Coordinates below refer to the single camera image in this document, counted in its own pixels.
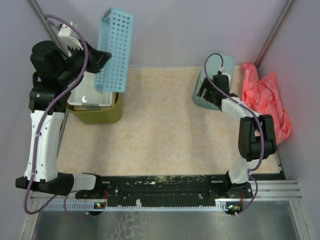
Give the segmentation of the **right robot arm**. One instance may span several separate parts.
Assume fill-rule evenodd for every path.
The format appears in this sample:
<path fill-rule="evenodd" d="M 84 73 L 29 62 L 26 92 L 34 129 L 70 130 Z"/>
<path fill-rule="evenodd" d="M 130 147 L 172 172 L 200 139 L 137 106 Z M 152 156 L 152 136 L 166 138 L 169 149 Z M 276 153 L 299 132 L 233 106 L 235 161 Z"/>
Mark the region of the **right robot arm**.
<path fill-rule="evenodd" d="M 222 73 L 211 80 L 205 77 L 196 96 L 214 104 L 239 123 L 239 157 L 223 180 L 224 194 L 235 198 L 249 180 L 250 172 L 277 150 L 273 117 L 250 109 L 236 94 L 230 93 L 229 78 Z"/>

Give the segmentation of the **light blue perforated bin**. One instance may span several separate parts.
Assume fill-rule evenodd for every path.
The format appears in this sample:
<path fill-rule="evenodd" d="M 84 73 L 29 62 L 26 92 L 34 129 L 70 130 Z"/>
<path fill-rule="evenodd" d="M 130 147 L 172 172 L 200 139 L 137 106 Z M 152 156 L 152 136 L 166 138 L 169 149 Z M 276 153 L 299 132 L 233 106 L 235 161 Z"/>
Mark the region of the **light blue perforated bin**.
<path fill-rule="evenodd" d="M 134 16 L 120 9 L 109 8 L 100 20 L 98 50 L 111 58 L 95 75 L 94 87 L 99 93 L 126 91 Z"/>

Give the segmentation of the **pale green perforated basket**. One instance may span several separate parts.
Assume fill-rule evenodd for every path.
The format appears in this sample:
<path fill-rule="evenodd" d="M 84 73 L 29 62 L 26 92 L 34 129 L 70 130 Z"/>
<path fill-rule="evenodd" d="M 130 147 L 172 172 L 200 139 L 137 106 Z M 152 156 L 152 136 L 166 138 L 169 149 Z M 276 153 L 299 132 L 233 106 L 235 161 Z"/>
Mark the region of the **pale green perforated basket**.
<path fill-rule="evenodd" d="M 232 84 L 232 78 L 235 68 L 235 59 L 230 55 L 225 55 L 221 53 L 221 56 L 223 58 L 223 71 L 228 72 L 231 75 L 231 79 L 229 79 L 229 88 L 231 88 Z M 218 55 L 211 56 L 206 64 L 206 70 L 210 77 L 218 73 L 218 70 L 221 67 L 221 58 Z M 200 89 L 201 84 L 204 81 L 204 78 L 206 77 L 204 68 L 199 72 L 199 76 L 195 85 L 195 89 L 192 95 L 193 102 L 202 108 L 211 109 L 214 111 L 218 111 L 219 109 L 213 104 L 210 103 L 204 99 L 201 99 L 200 97 L 196 96 L 196 92 Z"/>

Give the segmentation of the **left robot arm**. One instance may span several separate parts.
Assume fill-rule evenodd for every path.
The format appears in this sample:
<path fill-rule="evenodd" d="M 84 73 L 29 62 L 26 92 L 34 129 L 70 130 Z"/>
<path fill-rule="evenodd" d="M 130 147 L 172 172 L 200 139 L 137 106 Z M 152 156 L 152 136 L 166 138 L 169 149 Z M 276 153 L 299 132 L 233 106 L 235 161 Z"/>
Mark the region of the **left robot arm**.
<path fill-rule="evenodd" d="M 68 49 L 70 56 L 53 41 L 45 40 L 31 50 L 35 73 L 28 104 L 32 125 L 30 152 L 24 175 L 15 180 L 15 186 L 58 196 L 86 191 L 97 199 L 104 192 L 104 186 L 97 182 L 99 176 L 59 172 L 58 146 L 71 90 L 81 82 L 85 72 L 99 73 L 112 55 L 92 48 L 87 42 Z"/>

